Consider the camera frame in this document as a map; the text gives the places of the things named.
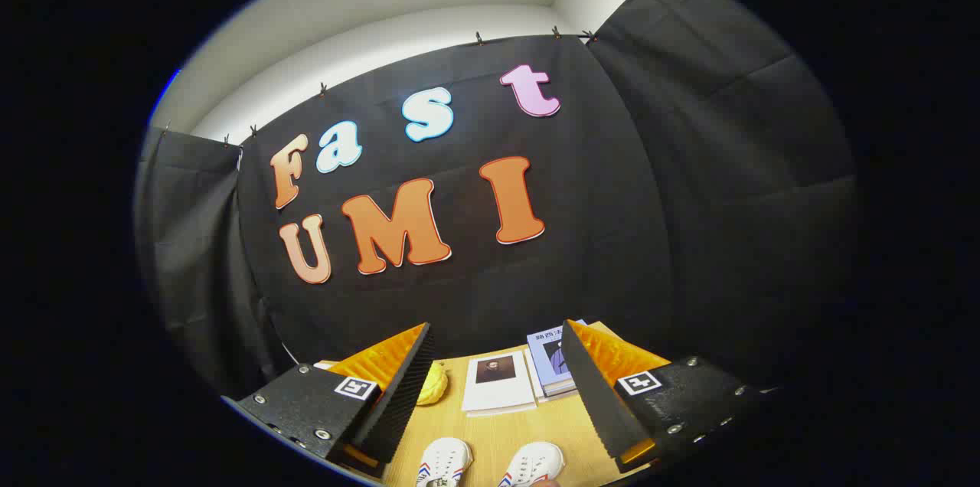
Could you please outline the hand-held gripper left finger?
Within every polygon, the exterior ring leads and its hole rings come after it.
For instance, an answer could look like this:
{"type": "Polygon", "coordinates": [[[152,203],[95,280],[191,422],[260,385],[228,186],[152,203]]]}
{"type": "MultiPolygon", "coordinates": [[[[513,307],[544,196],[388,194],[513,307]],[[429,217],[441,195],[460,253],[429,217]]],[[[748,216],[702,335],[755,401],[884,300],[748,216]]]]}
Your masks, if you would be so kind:
{"type": "Polygon", "coordinates": [[[381,479],[412,417],[433,361],[423,322],[322,368],[297,364],[240,400],[239,417],[350,480],[381,479]]]}

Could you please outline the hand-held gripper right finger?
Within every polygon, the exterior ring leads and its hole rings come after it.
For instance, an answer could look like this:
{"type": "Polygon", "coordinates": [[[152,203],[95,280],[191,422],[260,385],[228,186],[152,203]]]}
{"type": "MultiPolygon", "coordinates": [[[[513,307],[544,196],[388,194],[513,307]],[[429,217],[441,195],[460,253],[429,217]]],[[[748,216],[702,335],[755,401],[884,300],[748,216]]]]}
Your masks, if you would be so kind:
{"type": "Polygon", "coordinates": [[[620,472],[663,470],[762,411],[769,393],[706,358],[652,354],[578,321],[561,348],[586,413],[620,472]]]}

